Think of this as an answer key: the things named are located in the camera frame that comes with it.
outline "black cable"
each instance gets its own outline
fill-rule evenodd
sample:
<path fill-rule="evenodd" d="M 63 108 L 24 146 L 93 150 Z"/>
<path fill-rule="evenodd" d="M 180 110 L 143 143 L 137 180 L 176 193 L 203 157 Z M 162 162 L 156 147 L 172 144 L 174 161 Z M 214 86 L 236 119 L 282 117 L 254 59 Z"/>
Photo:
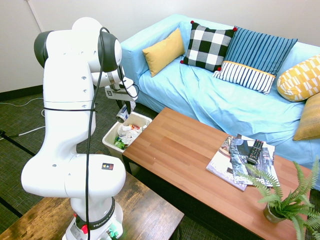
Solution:
<path fill-rule="evenodd" d="M 125 85 L 125 83 L 124 83 L 124 76 L 123 76 L 123 74 L 122 74 L 122 69 L 120 69 L 120 76 L 121 76 L 121 81 L 122 81 L 122 84 L 123 84 L 123 86 L 124 86 L 124 90 L 125 90 L 125 92 L 126 92 L 126 94 L 128 94 L 131 98 L 136 98 L 136 97 L 138 97 L 138 95 L 139 95 L 139 92 L 140 92 L 140 88 L 138 87 L 138 85 L 136 85 L 136 84 L 132 84 L 132 86 L 136 86 L 137 88 L 138 88 L 138 91 L 137 91 L 137 93 L 136 93 L 136 96 L 132 96 L 129 92 L 128 92 L 128 90 L 127 90 L 127 88 L 126 88 L 126 85 Z"/>
<path fill-rule="evenodd" d="M 51 111 L 62 111 L 62 112 L 82 112 L 82 111 L 95 111 L 96 109 L 91 108 L 91 109 L 55 109 L 55 108 L 48 108 L 44 107 L 46 110 L 51 110 Z"/>
<path fill-rule="evenodd" d="M 180 226 L 180 224 L 178 225 L 178 229 L 179 229 L 179 240 L 182 240 L 182 228 Z"/>
<path fill-rule="evenodd" d="M 109 30 L 105 27 L 100 29 L 100 40 L 101 40 L 101 49 L 102 49 L 102 56 L 101 56 L 101 66 L 100 66 L 100 74 L 98 78 L 98 82 L 96 84 L 96 88 L 94 91 L 91 109 L 95 108 L 96 97 L 98 93 L 98 89 L 101 82 L 102 72 L 103 72 L 103 65 L 104 65 L 104 53 L 105 53 L 105 45 L 104 45 L 104 38 L 102 37 L 102 31 L 106 30 L 108 33 Z M 90 240 L 90 227 L 89 227 L 89 154 L 90 154 L 90 140 L 91 140 L 91 127 L 92 127 L 92 119 L 93 119 L 94 111 L 90 111 L 89 117 L 89 129 L 88 129 L 88 142 L 86 148 L 86 169 L 85 169 L 85 217 L 86 217 L 86 225 L 88 229 L 88 239 Z"/>

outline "book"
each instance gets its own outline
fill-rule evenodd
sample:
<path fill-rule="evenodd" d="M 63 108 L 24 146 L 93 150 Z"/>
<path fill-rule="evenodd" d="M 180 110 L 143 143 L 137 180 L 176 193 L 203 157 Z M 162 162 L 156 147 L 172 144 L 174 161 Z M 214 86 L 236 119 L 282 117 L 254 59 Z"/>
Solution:
<path fill-rule="evenodd" d="M 234 181 L 233 166 L 231 163 L 230 154 L 230 143 L 232 139 L 232 136 L 228 136 L 226 138 L 219 150 L 209 162 L 208 166 L 206 166 L 206 169 L 241 191 L 244 191 L 247 185 L 242 183 L 238 184 Z"/>
<path fill-rule="evenodd" d="M 257 178 L 262 184 L 267 187 L 272 185 L 262 177 L 254 175 L 246 166 L 248 155 L 252 146 L 254 145 L 255 140 L 245 136 L 238 135 L 237 138 L 233 138 L 230 143 L 230 154 L 231 154 L 231 164 L 233 168 L 233 177 L 236 184 L 246 184 L 252 185 L 253 183 L 246 178 L 239 175 L 248 174 Z M 263 142 L 262 150 L 258 158 L 258 163 L 254 166 L 262 171 L 265 171 L 271 174 L 273 177 L 278 179 L 275 167 L 274 167 L 274 155 L 275 155 L 275 146 L 269 145 L 266 142 Z"/>

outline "light blue sofa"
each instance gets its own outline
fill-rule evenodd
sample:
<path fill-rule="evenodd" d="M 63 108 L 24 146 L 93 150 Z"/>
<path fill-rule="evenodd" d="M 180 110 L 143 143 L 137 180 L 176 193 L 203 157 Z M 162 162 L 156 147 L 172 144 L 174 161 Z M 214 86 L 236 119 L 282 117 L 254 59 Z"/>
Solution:
<path fill-rule="evenodd" d="M 232 136 L 241 134 L 276 146 L 275 153 L 311 168 L 320 156 L 320 139 L 293 141 L 305 102 L 290 102 L 277 91 L 277 79 L 268 95 L 212 77 L 203 68 L 181 64 L 180 56 L 151 77 L 143 49 L 165 39 L 179 28 L 185 51 L 190 21 L 211 29 L 232 29 L 206 20 L 174 14 L 138 32 L 121 43 L 125 75 L 140 89 L 138 103 L 156 112 L 169 107 Z M 320 47 L 297 42 L 278 76 L 294 65 L 320 53 Z M 320 190 L 320 179 L 316 184 Z"/>

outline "remote control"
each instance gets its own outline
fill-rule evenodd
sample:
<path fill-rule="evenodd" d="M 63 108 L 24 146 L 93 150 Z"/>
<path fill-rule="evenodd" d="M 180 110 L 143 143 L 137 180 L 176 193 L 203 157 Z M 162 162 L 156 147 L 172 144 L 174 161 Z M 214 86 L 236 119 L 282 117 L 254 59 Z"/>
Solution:
<path fill-rule="evenodd" d="M 264 142 L 260 141 L 258 139 L 254 141 L 254 144 L 250 150 L 249 156 L 246 160 L 249 164 L 252 164 L 252 165 L 257 164 L 258 157 L 261 153 L 263 144 L 264 144 Z"/>

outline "yellow patterned pillow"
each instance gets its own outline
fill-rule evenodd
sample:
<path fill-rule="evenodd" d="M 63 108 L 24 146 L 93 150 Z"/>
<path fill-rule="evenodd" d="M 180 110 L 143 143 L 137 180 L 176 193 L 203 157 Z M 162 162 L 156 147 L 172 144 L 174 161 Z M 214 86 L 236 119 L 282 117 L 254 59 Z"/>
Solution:
<path fill-rule="evenodd" d="M 320 139 L 320 93 L 310 97 L 304 106 L 293 140 Z"/>
<path fill-rule="evenodd" d="M 299 102 L 320 92 L 320 54 L 285 71 L 277 82 L 278 92 L 289 101 Z"/>

